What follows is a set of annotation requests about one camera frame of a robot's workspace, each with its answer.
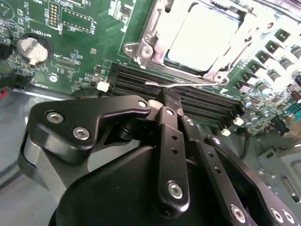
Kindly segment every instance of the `cpu socket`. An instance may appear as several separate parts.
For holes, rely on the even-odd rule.
[[[124,52],[142,69],[225,85],[259,35],[251,10],[230,0],[156,0],[140,41],[126,43]]]

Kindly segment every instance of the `motherboard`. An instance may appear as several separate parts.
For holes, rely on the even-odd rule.
[[[182,87],[198,123],[284,135],[301,118],[301,12],[284,2],[0,0],[0,73],[66,94]]]

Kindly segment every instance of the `screw hole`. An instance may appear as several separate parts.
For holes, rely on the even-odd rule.
[[[273,25],[274,25],[273,22],[269,23],[269,24],[268,24],[268,29],[270,29]]]
[[[174,148],[172,148],[171,151],[172,151],[174,154],[178,154],[178,153],[179,153],[178,150],[176,150],[176,149],[174,149]]]
[[[56,121],[58,121],[60,119],[57,115],[52,115],[51,118]]]
[[[215,167],[215,171],[216,171],[218,174],[222,174],[222,171],[221,171],[219,168],[217,168],[217,167]]]
[[[208,152],[208,155],[209,155],[211,158],[214,158],[214,154]]]
[[[84,136],[86,133],[82,130],[77,131],[77,134],[80,136]]]

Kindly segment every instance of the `silver screw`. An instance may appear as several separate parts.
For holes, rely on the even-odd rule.
[[[264,175],[264,174],[265,174],[265,170],[264,170],[262,167],[260,167],[260,168],[258,169],[258,173],[259,173],[260,175]]]
[[[167,112],[169,115],[173,115],[173,114],[174,114],[174,113],[173,113],[171,110],[169,110],[169,109],[167,109],[166,112]]]
[[[138,101],[138,104],[141,106],[141,107],[146,107],[146,103],[144,103],[143,101],[139,100]]]
[[[240,223],[244,224],[246,222],[246,218],[244,213],[235,205],[231,205],[231,212]]]
[[[188,122],[191,126],[194,125],[194,123],[193,123],[193,121],[192,121],[191,119],[188,119],[187,122]]]
[[[150,58],[152,53],[153,53],[153,50],[151,47],[144,46],[141,51],[141,56],[144,58]]]
[[[52,75],[49,76],[49,80],[51,82],[57,82],[58,79],[59,79],[59,77],[57,75],[52,74]]]
[[[82,127],[77,127],[72,131],[72,134],[74,137],[78,140],[87,140],[90,136],[90,133],[88,130]]]
[[[174,182],[168,184],[168,191],[175,199],[181,199],[183,197],[183,190]]]
[[[46,118],[49,122],[59,124],[64,121],[64,117],[58,112],[50,112],[46,115]]]
[[[289,214],[289,212],[286,212],[285,210],[283,211],[284,215],[286,216],[286,219],[291,222],[292,224],[295,223],[295,220],[293,219],[293,217],[291,216],[291,214]]]
[[[283,223],[283,222],[284,222],[282,216],[281,216],[276,210],[271,209],[271,212],[272,212],[272,214],[274,215],[275,219],[276,219],[278,222],[280,222],[280,223]]]
[[[217,138],[212,138],[212,140],[215,142],[215,143],[217,143],[218,145],[220,145],[221,144],[221,142],[220,142],[220,140],[219,139],[217,139]]]

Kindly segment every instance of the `metal clamp arm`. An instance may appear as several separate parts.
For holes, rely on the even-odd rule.
[[[240,196],[245,199],[245,206],[253,220],[267,226],[298,225],[297,217],[228,146],[211,135],[206,138],[206,143],[218,153],[232,184],[237,186]]]

